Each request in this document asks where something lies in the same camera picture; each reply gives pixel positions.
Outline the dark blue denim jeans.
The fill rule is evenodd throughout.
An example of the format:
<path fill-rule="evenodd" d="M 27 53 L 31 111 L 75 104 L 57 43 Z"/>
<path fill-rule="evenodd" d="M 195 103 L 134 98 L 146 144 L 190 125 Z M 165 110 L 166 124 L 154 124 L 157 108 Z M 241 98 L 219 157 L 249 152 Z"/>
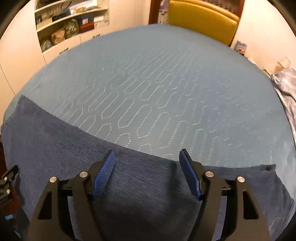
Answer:
<path fill-rule="evenodd" d="M 191 193 L 180 166 L 182 149 L 176 160 L 146 154 L 92 136 L 25 96 L 14 106 L 1 135 L 6 164 L 19 167 L 15 189 L 30 222 L 51 177 L 74 178 L 112 150 L 115 167 L 103 194 L 91 203 L 102 240 L 189 240 L 202 202 Z M 294 200 L 274 164 L 239 168 L 201 164 L 225 180 L 242 176 L 260 205 L 270 240 L 281 235 L 292 217 Z M 226 203 L 222 196 L 212 240 L 221 240 Z M 72 197 L 68 205 L 75 238 L 83 240 Z"/>

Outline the grey star-patterned duvet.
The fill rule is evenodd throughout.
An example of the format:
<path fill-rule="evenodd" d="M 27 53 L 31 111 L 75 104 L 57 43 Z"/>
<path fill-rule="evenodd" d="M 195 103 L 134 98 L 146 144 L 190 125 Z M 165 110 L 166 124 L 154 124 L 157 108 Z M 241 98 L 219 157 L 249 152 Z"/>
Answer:
<path fill-rule="evenodd" d="M 288 122 L 290 124 L 293 139 L 295 142 L 295 115 L 296 115 L 296 87 L 295 87 L 295 68 L 289 67 L 273 74 L 270 80 L 274 90 L 281 100 Z"/>

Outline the light blue quilted bedspread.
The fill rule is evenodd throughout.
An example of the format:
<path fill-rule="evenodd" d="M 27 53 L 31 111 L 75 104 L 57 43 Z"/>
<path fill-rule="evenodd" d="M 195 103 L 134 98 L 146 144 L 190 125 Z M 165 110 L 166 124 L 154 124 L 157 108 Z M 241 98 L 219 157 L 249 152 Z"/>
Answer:
<path fill-rule="evenodd" d="M 109 142 L 209 166 L 274 164 L 295 189 L 295 145 L 269 78 L 199 33 L 147 25 L 96 37 L 51 61 L 19 91 Z"/>

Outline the small blue picture card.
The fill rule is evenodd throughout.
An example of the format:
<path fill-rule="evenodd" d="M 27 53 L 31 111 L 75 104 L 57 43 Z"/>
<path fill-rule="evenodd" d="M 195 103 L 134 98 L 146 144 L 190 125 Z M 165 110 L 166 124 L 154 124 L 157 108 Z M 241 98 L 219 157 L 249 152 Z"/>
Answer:
<path fill-rule="evenodd" d="M 237 41 L 237 42 L 236 42 L 235 47 L 234 47 L 234 50 L 235 50 L 238 54 L 244 56 L 245 53 L 246 53 L 246 49 L 247 49 L 247 45 L 246 45 L 245 43 L 240 42 L 240 41 Z"/>

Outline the white built-in shelf unit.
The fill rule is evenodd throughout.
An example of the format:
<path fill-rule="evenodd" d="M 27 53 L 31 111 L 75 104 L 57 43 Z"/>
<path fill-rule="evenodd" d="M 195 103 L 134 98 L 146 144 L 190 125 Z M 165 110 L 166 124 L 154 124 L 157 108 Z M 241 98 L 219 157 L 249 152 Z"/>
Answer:
<path fill-rule="evenodd" d="M 37 37 L 48 64 L 64 52 L 104 34 L 108 0 L 35 1 Z"/>

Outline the yellow padded chair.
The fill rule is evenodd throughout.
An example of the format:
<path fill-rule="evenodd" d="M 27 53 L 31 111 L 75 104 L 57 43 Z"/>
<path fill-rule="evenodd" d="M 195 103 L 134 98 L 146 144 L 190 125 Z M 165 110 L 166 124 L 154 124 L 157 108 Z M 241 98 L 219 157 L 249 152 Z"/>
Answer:
<path fill-rule="evenodd" d="M 168 24 L 186 28 L 231 45 L 240 18 L 206 1 L 170 1 Z"/>

